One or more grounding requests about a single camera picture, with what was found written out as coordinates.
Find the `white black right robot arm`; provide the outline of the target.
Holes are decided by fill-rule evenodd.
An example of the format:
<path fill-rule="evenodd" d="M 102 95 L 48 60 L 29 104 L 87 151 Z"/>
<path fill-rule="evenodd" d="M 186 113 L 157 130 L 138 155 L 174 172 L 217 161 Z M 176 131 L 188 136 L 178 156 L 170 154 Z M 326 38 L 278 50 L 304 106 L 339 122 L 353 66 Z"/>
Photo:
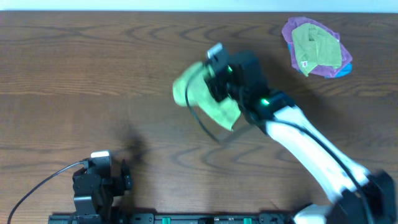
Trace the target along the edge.
<path fill-rule="evenodd" d="M 330 205 L 309 205 L 293 223 L 395 223 L 394 181 L 384 171 L 372 174 L 335 147 L 283 91 L 271 89 L 252 51 L 229 54 L 208 50 L 214 75 L 206 84 L 216 102 L 237 102 L 245 120 L 283 145 L 312 174 Z"/>

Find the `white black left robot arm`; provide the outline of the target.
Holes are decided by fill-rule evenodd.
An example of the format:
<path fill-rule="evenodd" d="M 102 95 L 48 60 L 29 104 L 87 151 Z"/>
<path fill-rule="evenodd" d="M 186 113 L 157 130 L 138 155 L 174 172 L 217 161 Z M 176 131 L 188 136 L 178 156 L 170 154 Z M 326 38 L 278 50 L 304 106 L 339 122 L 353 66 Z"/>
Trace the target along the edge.
<path fill-rule="evenodd" d="M 132 189 L 130 168 L 125 161 L 120 175 L 111 175 L 111 158 L 95 157 L 83 161 L 83 168 L 72 177 L 76 212 L 71 221 L 77 223 L 129 223 L 127 215 L 113 206 L 115 197 Z"/>

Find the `light green microfiber cloth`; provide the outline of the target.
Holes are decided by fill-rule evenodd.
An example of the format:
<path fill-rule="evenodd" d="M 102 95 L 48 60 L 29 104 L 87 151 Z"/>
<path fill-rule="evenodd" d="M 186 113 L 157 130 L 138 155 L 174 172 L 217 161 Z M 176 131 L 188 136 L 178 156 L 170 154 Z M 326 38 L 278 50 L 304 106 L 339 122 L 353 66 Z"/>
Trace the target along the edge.
<path fill-rule="evenodd" d="M 235 122 L 241 115 L 238 103 L 231 98 L 217 102 L 211 95 L 205 78 L 215 75 L 213 69 L 203 62 L 195 62 L 188 67 L 173 85 L 173 97 L 177 105 L 187 107 L 185 89 L 188 87 L 188 102 L 190 106 L 198 106 L 219 126 L 233 131 Z"/>

